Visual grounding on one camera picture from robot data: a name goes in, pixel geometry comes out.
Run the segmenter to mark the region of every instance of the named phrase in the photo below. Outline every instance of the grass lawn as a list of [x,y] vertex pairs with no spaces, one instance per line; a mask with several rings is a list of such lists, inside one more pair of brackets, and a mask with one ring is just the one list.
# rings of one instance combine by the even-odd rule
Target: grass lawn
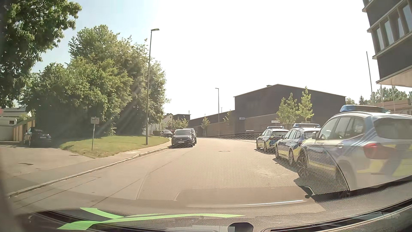
[[146,137],[142,136],[107,136],[94,139],[93,151],[91,139],[68,141],[58,145],[58,148],[78,153],[92,158],[101,158],[115,155],[119,152],[152,147],[168,142],[164,137],[149,136],[149,145],[146,146]]

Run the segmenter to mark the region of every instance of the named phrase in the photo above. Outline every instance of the sky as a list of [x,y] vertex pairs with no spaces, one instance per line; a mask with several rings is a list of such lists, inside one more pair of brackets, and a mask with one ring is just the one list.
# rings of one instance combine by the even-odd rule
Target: sky
[[[191,118],[233,110],[234,96],[284,84],[369,99],[380,86],[377,61],[361,0],[176,1],[79,0],[76,30],[43,54],[69,62],[68,42],[84,27],[108,25],[120,37],[144,43],[166,72],[166,113]],[[398,87],[402,91],[412,88]]]

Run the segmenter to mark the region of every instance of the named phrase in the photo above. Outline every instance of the car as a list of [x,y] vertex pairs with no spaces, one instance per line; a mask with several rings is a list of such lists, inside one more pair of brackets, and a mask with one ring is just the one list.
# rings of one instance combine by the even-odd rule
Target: car
[[179,129],[175,131],[175,135],[172,137],[172,146],[181,144],[183,146],[193,147],[195,135],[191,129]]
[[162,130],[160,132],[160,136],[166,137],[166,138],[171,138],[173,136],[173,133],[169,130]]
[[293,124],[293,128],[305,128],[305,127],[321,128],[321,126],[316,123],[295,123]]
[[315,194],[381,186],[412,175],[412,116],[342,112],[301,147],[297,173]]
[[268,126],[266,129],[285,129],[285,127],[282,125],[271,125]]
[[35,145],[47,145],[50,146],[52,143],[52,137],[49,133],[37,128],[30,127],[28,131],[24,134],[23,143],[29,147]]
[[289,165],[293,165],[299,156],[301,144],[312,138],[314,132],[318,132],[320,128],[294,128],[291,129],[283,138],[279,139],[275,144],[274,154],[276,159],[286,158]]
[[279,139],[288,133],[285,129],[266,129],[256,138],[256,149],[263,148],[264,151],[271,151]]
[[194,134],[194,144],[197,144],[197,134],[196,131],[193,128],[185,128],[185,129],[190,129],[192,131],[192,134]]

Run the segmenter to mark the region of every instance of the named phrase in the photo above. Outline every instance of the street sign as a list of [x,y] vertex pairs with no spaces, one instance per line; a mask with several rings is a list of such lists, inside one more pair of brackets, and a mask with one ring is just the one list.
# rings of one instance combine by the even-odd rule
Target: street sign
[[91,124],[99,124],[99,122],[100,122],[100,118],[98,118],[98,117],[92,117],[90,119]]

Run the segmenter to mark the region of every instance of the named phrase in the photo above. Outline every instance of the street lamp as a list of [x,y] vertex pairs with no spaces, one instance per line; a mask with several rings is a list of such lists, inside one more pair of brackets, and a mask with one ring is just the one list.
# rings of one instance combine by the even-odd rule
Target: street lamp
[[219,88],[215,88],[215,89],[218,89],[218,138],[220,138]]
[[149,144],[149,83],[150,83],[150,51],[152,49],[152,32],[159,29],[150,30],[150,45],[149,45],[149,69],[147,74],[147,105],[146,105],[146,145]]

